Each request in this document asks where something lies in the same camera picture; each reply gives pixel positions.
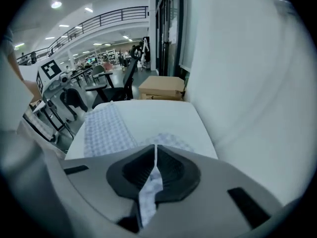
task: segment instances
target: white wall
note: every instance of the white wall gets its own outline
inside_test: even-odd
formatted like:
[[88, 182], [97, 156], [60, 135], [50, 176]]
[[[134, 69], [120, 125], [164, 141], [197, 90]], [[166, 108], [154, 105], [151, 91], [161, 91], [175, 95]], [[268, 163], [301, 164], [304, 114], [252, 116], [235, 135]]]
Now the white wall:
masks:
[[200, 0], [187, 100], [221, 160], [283, 204], [316, 168], [317, 61], [305, 28], [274, 0]]
[[[61, 21], [59, 21], [56, 25], [52, 27], [50, 32], [47, 34], [49, 37], [56, 37], [52, 40], [38, 40], [38, 42], [34, 45], [35, 50], [42, 49], [48, 47], [52, 44], [58, 37], [62, 36], [65, 32], [67, 32], [72, 27], [77, 26], [79, 23], [88, 20], [92, 17], [98, 16], [102, 13], [106, 13], [112, 10], [122, 9], [126, 7], [133, 6], [148, 6], [149, 0], [97, 0], [93, 3], [88, 3], [77, 10], [73, 11]], [[93, 12], [88, 12], [85, 10], [85, 7], [88, 7], [93, 10]], [[70, 27], [59, 27], [59, 25], [69, 25]], [[16, 54], [17, 57], [21, 56], [21, 52], [19, 51]]]
[[126, 7], [148, 6], [149, 0], [98, 0], [93, 2], [95, 15]]

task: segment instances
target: chair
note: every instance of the chair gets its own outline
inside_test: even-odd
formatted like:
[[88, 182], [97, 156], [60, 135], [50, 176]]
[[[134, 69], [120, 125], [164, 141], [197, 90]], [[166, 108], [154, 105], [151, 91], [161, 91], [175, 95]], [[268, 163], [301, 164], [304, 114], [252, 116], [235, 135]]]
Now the chair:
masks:
[[107, 84], [99, 84], [96, 86], [86, 87], [86, 92], [90, 92], [90, 91], [98, 92], [98, 95], [95, 98], [92, 108], [94, 109], [97, 105], [104, 102], [123, 101], [123, 100], [133, 99], [133, 94], [132, 94], [133, 78], [132, 77], [137, 67], [137, 64], [138, 64], [138, 59], [131, 60], [131, 63], [123, 78], [124, 87], [115, 87], [115, 88], [105, 89], [107, 87]]
[[90, 73], [91, 77], [93, 78], [94, 83], [96, 84], [96, 80], [99, 82], [99, 75], [100, 73], [105, 72], [105, 69], [101, 65], [96, 65], [93, 68], [93, 71]]

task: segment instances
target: cardboard box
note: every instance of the cardboard box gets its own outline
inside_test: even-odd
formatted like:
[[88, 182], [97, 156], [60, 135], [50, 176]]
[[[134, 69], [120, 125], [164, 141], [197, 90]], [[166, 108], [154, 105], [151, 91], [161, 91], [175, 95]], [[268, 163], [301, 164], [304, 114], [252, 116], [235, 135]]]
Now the cardboard box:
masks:
[[179, 77], [149, 76], [140, 86], [141, 100], [181, 100], [184, 80]]

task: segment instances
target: glass door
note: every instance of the glass door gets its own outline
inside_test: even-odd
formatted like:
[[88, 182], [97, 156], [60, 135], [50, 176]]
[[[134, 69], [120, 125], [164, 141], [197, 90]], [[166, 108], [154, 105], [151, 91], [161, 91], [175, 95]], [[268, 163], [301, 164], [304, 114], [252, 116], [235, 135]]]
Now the glass door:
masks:
[[183, 0], [159, 0], [157, 9], [158, 71], [161, 76], [178, 76], [182, 35]]
[[168, 0], [168, 49], [167, 49], [167, 76], [175, 74], [175, 56], [177, 49], [177, 29], [178, 29], [178, 0]]

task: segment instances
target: black rubber pad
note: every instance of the black rubber pad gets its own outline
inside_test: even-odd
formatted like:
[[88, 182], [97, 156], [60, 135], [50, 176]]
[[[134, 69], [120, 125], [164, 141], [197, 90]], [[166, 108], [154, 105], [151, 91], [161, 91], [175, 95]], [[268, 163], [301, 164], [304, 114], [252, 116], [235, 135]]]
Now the black rubber pad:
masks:
[[156, 194], [155, 202], [183, 200], [198, 186], [200, 170], [191, 160], [158, 145], [158, 170], [163, 180], [163, 190]]
[[139, 192], [154, 167], [154, 145], [113, 163], [106, 179], [118, 196], [138, 201]]
[[73, 167], [73, 168], [64, 169], [64, 172], [65, 172], [65, 174], [70, 175], [70, 174], [85, 171], [87, 169], [89, 169], [87, 166], [81, 165], [81, 166], [77, 166], [77, 167]]
[[233, 188], [228, 193], [253, 229], [270, 218], [243, 188]]

